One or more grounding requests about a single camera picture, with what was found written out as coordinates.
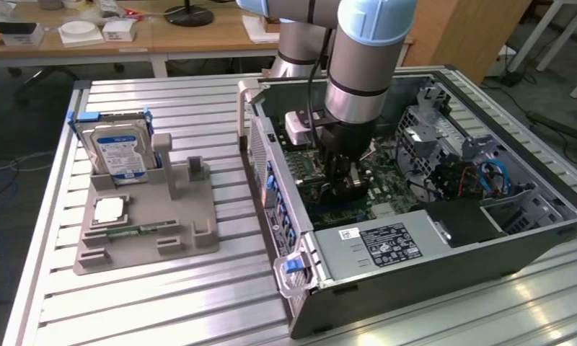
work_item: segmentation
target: circuit board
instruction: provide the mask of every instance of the circuit board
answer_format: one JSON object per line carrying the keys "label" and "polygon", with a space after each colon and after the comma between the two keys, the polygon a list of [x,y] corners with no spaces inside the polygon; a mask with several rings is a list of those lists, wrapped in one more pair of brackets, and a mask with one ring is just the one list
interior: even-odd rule
{"label": "circuit board", "polygon": [[321,203],[326,182],[317,150],[296,151],[293,147],[285,158],[316,230],[406,213],[418,202],[390,160],[389,148],[374,141],[360,163],[360,171],[372,176],[368,194],[349,203]]}

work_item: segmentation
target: floor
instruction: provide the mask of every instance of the floor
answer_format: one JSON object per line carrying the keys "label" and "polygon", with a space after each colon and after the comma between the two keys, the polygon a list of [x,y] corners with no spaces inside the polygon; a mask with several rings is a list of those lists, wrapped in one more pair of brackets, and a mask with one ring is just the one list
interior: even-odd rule
{"label": "floor", "polygon": [[[535,23],[518,26],[509,45],[520,47],[525,41]],[[547,32],[533,49],[540,47],[555,37],[555,32]],[[266,58],[244,59],[244,72],[268,67]],[[73,66],[72,70],[82,79],[136,79],[150,78],[152,69],[145,63],[125,63],[125,71],[117,73],[110,64]],[[229,68],[228,59],[217,61],[182,61],[170,66],[176,76],[189,74],[222,74]],[[535,85],[523,82],[513,88],[505,88],[525,110],[540,112],[559,121],[577,127],[577,100],[571,98],[569,92],[577,85],[577,44],[568,42],[564,51],[544,73],[528,69],[535,76]],[[64,113],[70,95],[70,80],[68,77],[54,75],[42,82],[29,94],[29,106],[18,108],[12,101],[10,93],[22,80],[34,72],[34,68],[25,68],[20,78],[12,78],[8,71],[0,68],[0,157],[18,157],[34,152],[52,151],[57,145],[60,127],[64,122]],[[488,79],[485,83],[498,87],[496,80]],[[492,98],[509,110],[509,112],[527,124],[523,111],[513,105],[510,98],[498,90],[488,90]],[[535,128],[535,132],[561,152],[561,139],[551,130]],[[568,154],[577,160],[577,142],[569,140]],[[50,163],[50,155],[40,156],[22,162],[22,167],[41,167]],[[13,175],[10,169],[0,171],[0,188]],[[18,276],[22,270],[26,247],[32,237],[36,216],[42,200],[49,169],[34,172],[21,172],[17,176],[17,194],[12,187],[4,194],[5,206],[0,207],[0,235],[4,251],[0,247],[0,344],[4,336],[8,315],[12,308],[12,299],[16,294]]]}

